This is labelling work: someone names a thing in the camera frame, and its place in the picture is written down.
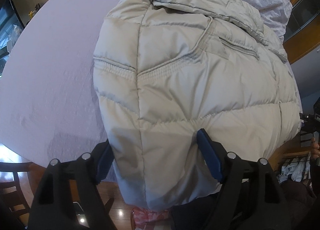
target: silver screw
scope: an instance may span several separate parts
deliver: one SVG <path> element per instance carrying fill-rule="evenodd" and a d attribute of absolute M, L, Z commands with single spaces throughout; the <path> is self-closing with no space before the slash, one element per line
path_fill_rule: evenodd
<path fill-rule="evenodd" d="M 228 158 L 230 158 L 230 159 L 235 159 L 235 158 L 237 157 L 237 155 L 236 155 L 235 153 L 233 153 L 233 152 L 229 152 L 229 153 L 227 154 L 227 156 L 228 156 Z"/>
<path fill-rule="evenodd" d="M 52 166 L 57 165 L 58 162 L 59 162 L 58 159 L 53 159 L 53 160 L 50 161 L 50 165 L 52 165 Z"/>
<path fill-rule="evenodd" d="M 262 159 L 260 159 L 260 163 L 261 163 L 262 165 L 267 165 L 267 164 L 268 164 L 268 161 L 267 161 L 265 158 L 262 158 Z"/>
<path fill-rule="evenodd" d="M 91 154 L 90 153 L 84 153 L 82 154 L 81 158 L 84 159 L 84 160 L 87 160 L 91 157 Z"/>

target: puffer jacket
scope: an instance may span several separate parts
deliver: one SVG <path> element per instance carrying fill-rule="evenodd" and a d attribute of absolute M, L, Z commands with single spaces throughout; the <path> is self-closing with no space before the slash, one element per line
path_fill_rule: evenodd
<path fill-rule="evenodd" d="M 93 79 L 125 202 L 164 210 L 217 191 L 200 128 L 252 161 L 293 138 L 286 61 L 242 0 L 121 0 L 104 19 Z"/>

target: person's hand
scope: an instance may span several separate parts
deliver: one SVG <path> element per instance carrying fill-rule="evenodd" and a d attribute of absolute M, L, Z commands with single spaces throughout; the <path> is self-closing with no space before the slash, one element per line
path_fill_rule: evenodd
<path fill-rule="evenodd" d="M 311 159 L 317 159 L 320 157 L 320 146 L 319 143 L 316 142 L 316 139 L 313 137 L 311 139 Z"/>

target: zipper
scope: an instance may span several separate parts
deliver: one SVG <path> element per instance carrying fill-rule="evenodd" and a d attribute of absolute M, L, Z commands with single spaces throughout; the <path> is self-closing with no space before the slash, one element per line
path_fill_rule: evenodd
<path fill-rule="evenodd" d="M 241 52 L 241 53 L 243 53 L 243 54 L 247 54 L 247 55 L 254 56 L 257 60 L 259 59 L 258 56 L 257 56 L 257 53 L 256 53 L 255 51 L 249 50 L 249 49 L 244 49 L 244 48 L 242 48 L 242 47 L 240 47 L 240 46 L 234 45 L 234 44 L 226 41 L 225 39 L 223 39 L 223 38 L 221 38 L 221 37 L 219 37 L 219 38 L 220 38 L 220 40 L 221 40 L 221 43 L 222 43 L 224 46 L 229 47 L 229 48 L 231 48 L 231 49 L 233 49 L 233 50 L 235 50 L 235 51 Z"/>

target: tiled floor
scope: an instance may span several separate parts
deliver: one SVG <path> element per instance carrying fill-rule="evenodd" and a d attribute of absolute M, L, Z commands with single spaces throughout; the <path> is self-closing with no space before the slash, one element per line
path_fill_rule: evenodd
<path fill-rule="evenodd" d="M 0 143 L 0 161 L 2 162 L 28 162 L 28 160 L 17 155 L 3 144 Z M 29 177 L 40 177 L 39 173 L 29 174 Z M 30 188 L 29 178 L 26 172 L 19 173 L 20 185 L 22 192 L 29 204 L 31 206 L 33 193 Z M 12 181 L 12 173 L 0 172 L 0 182 Z M 36 178 L 30 178 L 30 181 L 37 181 Z M 101 182 L 98 185 L 98 191 L 101 196 L 103 203 L 106 203 L 109 198 L 114 198 L 115 201 L 110 210 L 110 217 L 115 223 L 118 230 L 131 230 L 130 224 L 130 213 L 132 206 L 124 203 L 124 200 L 119 191 L 119 187 L 116 183 L 112 182 Z"/>

